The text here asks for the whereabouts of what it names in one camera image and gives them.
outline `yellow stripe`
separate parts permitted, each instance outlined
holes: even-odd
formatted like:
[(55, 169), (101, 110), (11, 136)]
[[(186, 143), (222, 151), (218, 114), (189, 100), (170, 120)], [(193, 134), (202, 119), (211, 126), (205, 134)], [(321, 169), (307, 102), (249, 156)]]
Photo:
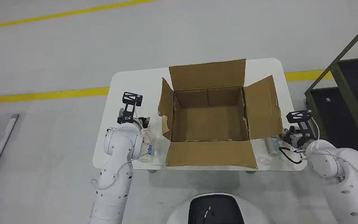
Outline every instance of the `yellow stripe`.
[[(313, 81), (322, 74), (323, 70), (304, 71), (304, 72), (288, 72), (285, 74), (287, 82), (295, 81)], [(325, 77), (333, 78), (329, 72)], [(39, 92), (35, 94), (18, 94), (0, 96), (0, 102), (22, 102), (22, 101), (35, 101), (35, 100), (56, 100), (56, 99), (67, 99), (75, 97), (89, 97), (89, 96), (103, 96), (109, 92), (109, 87), (100, 88), (85, 88), (82, 90), (67, 90), (57, 92)]]
[(96, 6), (96, 7), (92, 7), (92, 8), (85, 8), (83, 10), (73, 10), (73, 11), (68, 11), (68, 12), (56, 13), (56, 14), (52, 14), (52, 15), (39, 16), (39, 17), (34, 17), (34, 18), (26, 18), (26, 19), (23, 19), (23, 20), (16, 20), (16, 21), (11, 21), (11, 22), (4, 22), (3, 24), (0, 24), (0, 27), (14, 26), (14, 25), (18, 25), (18, 24), (26, 24), (28, 22), (49, 20), (49, 19), (52, 19), (52, 18), (73, 16), (73, 15), (89, 13), (89, 12), (98, 12), (98, 11), (102, 11), (102, 10), (110, 10), (110, 9), (113, 9), (113, 8), (133, 6), (135, 4), (142, 4), (142, 3), (153, 2), (153, 1), (155, 1), (155, 0), (131, 0), (131, 1), (127, 1), (127, 2), (119, 2), (119, 3), (114, 3), (114, 4), (107, 4), (105, 6)]
[(34, 100), (56, 100), (75, 97), (103, 96), (108, 95), (109, 87), (85, 88), (82, 90), (68, 90), (57, 92), (39, 92), (35, 94), (18, 94), (0, 96), (0, 102), (22, 102)]
[[(303, 72), (287, 72), (285, 73), (287, 82), (296, 81), (314, 81), (322, 74), (323, 70), (303, 71)], [(323, 79), (333, 78), (332, 73), (328, 72)]]

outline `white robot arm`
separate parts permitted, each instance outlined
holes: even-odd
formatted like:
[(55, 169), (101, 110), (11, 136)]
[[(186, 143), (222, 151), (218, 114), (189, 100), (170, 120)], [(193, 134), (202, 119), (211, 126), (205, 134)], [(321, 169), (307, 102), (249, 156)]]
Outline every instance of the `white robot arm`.
[[(143, 156), (139, 155), (143, 143), (142, 120), (133, 118), (135, 106), (140, 106), (142, 96), (125, 92), (123, 102), (126, 107), (120, 110), (119, 127), (107, 130), (104, 150), (111, 157), (97, 182), (91, 224), (122, 223), (133, 176), (131, 162)], [(133, 106), (132, 111), (128, 111), (129, 105)], [(149, 118), (143, 119), (142, 123), (148, 124)]]
[(322, 177), (323, 191), (337, 222), (357, 224), (358, 152), (351, 148), (336, 148), (320, 140), (319, 136), (314, 140), (307, 123), (310, 111), (292, 112), (287, 118), (290, 123), (298, 123), (300, 129), (297, 133), (291, 127), (284, 141), (298, 148), (297, 151), (304, 152), (314, 171)]
[(308, 145), (306, 156), (323, 178), (327, 203), (338, 223), (358, 223), (358, 152), (324, 140)]

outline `white table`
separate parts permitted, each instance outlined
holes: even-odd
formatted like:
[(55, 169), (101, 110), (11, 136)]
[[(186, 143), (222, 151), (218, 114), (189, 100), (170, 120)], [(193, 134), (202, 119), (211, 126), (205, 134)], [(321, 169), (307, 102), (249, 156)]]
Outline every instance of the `white table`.
[[(283, 127), (289, 128), (290, 124), (286, 119), (286, 114), (294, 111), (294, 109), (281, 62), (275, 58), (246, 61), (245, 86), (253, 84), (270, 75), (273, 75), (274, 77)], [(152, 161), (133, 161), (134, 169), (252, 170), (241, 166), (165, 166), (170, 142), (162, 136), (162, 118), (158, 116), (158, 103), (161, 96), (162, 77), (168, 81), (169, 85), (172, 85), (168, 68), (119, 72), (113, 76), (105, 111), (103, 112), (100, 131), (97, 137), (95, 152), (93, 154), (93, 165), (100, 169), (110, 157), (103, 151), (106, 129), (118, 126), (116, 122), (118, 112), (120, 108), (123, 108), (124, 106), (122, 103), (122, 96), (123, 93), (127, 91), (143, 95), (142, 106), (136, 107), (138, 116), (149, 116), (151, 129), (157, 135), (157, 144)], [(299, 171), (307, 165), (307, 161), (303, 161), (301, 164), (295, 165), (283, 156), (271, 156), (263, 139), (255, 139), (252, 140), (251, 143), (258, 166), (258, 170), (256, 171)], [(292, 153), (290, 156), (294, 160), (299, 159), (297, 154)]]

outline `cardboard box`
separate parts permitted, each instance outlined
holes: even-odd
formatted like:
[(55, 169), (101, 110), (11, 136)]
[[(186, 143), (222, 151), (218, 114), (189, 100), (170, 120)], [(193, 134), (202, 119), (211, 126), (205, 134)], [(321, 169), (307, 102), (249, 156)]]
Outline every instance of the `cardboard box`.
[(282, 132), (272, 76), (245, 87), (246, 60), (169, 67), (158, 114), (171, 141), (167, 166), (257, 169), (251, 140)]

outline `white robot body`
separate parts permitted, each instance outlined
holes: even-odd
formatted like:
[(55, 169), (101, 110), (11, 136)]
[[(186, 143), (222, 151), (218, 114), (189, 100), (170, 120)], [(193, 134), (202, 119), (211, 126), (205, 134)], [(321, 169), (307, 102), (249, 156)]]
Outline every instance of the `white robot body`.
[(100, 172), (90, 223), (122, 223), (133, 176), (128, 161), (139, 156), (142, 141), (140, 129), (133, 123), (124, 123), (108, 131), (105, 153), (111, 158)]
[(242, 215), (244, 223), (247, 224), (270, 224), (269, 220), (265, 216), (265, 214), (255, 207), (250, 202), (246, 201), (245, 199), (241, 198), (240, 196), (229, 194), (229, 193), (206, 193), (206, 194), (199, 194), (197, 196), (194, 196), (192, 198), (189, 198), (185, 201), (183, 201), (181, 204), (179, 204), (170, 214), (169, 219), (167, 221), (167, 224), (188, 224), (189, 222), (189, 209), (191, 202), (200, 197), (208, 196), (208, 195), (227, 195), (231, 196), (235, 199), (239, 211)]
[(357, 151), (336, 148), (325, 140), (318, 140), (307, 147), (306, 156), (323, 178), (323, 191), (337, 222), (358, 223)]

